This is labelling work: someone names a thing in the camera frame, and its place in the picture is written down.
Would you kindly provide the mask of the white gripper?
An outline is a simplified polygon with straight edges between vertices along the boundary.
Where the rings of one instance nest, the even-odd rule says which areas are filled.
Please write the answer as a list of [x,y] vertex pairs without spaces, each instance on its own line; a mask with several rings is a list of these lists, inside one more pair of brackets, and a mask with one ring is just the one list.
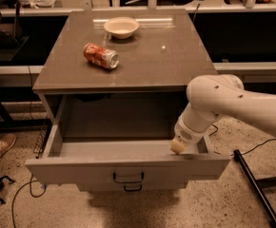
[[204,132],[199,133],[191,130],[185,125],[182,117],[179,117],[174,126],[175,137],[171,141],[170,150],[175,154],[180,154],[187,149],[188,144],[199,142]]

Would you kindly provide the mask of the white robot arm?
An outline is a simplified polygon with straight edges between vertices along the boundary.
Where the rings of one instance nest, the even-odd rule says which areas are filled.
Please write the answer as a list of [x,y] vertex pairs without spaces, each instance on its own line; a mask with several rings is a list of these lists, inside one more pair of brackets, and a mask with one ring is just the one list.
[[174,126],[171,151],[184,152],[199,142],[208,128],[230,116],[276,138],[276,95],[244,90],[233,75],[204,75],[187,86],[188,105]]

